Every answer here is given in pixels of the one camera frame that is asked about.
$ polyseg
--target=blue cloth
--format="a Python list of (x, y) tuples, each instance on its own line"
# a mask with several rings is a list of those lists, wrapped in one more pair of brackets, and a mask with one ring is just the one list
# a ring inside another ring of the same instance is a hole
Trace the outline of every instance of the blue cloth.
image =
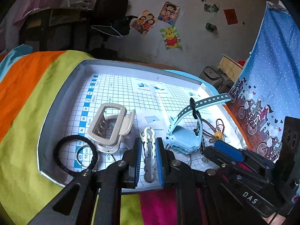
[[(287, 12), (267, 6), (252, 53), (230, 93), (237, 98), (228, 106), (252, 150), (275, 160), (285, 117), (300, 118), (300, 31)], [(249, 128), (255, 118), (257, 130)]]
[(32, 47), (24, 44), (12, 49), (0, 63), (0, 82), (16, 61), (30, 53), (32, 53)]

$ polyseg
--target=red paper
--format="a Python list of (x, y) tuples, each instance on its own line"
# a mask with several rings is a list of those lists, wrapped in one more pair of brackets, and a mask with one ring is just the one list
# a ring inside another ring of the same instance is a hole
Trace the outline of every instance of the red paper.
[(224, 9), (228, 25), (235, 25), (238, 23), (238, 18), (236, 17), (236, 11), (234, 9)]

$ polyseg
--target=blue gripper pad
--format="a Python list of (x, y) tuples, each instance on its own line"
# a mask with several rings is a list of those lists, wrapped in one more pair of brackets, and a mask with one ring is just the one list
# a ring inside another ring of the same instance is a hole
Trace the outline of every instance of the blue gripper pad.
[(134, 176), (134, 183), (137, 186), (140, 178), (140, 168), (141, 168), (141, 158), (142, 158), (142, 141), (139, 140), (139, 148), (138, 148), (138, 158), (136, 159), (135, 163), (135, 176)]
[(142, 141), (140, 138), (135, 138), (131, 160), (128, 167), (128, 180), (137, 186), (140, 178), (140, 167), (141, 167), (141, 157), (142, 157)]
[(159, 149), (159, 143), (158, 143), (157, 139), (155, 140), (155, 145), (156, 145), (155, 154), (156, 154), (158, 179), (159, 179), (160, 186), (163, 188), (164, 187), (163, 165), (162, 165), (162, 161), (161, 161), (161, 152)]
[(214, 144), (214, 147), (217, 150), (224, 153), (225, 155), (232, 158), (233, 160), (235, 160), (236, 162), (244, 161), (244, 157), (243, 157), (242, 153), (239, 150), (232, 147), (231, 145), (225, 143), (224, 141), (221, 141), (221, 140), (216, 141)]

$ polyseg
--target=person's hand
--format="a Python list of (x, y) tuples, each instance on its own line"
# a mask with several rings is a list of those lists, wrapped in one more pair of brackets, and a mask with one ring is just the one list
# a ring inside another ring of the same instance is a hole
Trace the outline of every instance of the person's hand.
[[(275, 213), (273, 213), (270, 217), (267, 218), (263, 218), (267, 223), (269, 223), (273, 216), (275, 215)], [(285, 220), (285, 217), (277, 214), (277, 216), (275, 217), (275, 219), (272, 221), (271, 225), (281, 225)]]

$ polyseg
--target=red string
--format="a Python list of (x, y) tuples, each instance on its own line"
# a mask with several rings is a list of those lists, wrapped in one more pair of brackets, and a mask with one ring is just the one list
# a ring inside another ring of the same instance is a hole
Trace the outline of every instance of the red string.
[(216, 128), (217, 128), (219, 125), (223, 126), (223, 129), (222, 129), (222, 134), (223, 134), (223, 133), (224, 133), (224, 129), (225, 129), (225, 125), (224, 125), (224, 123), (223, 123), (223, 120), (220, 119), (220, 118), (218, 118), (218, 119), (216, 120)]

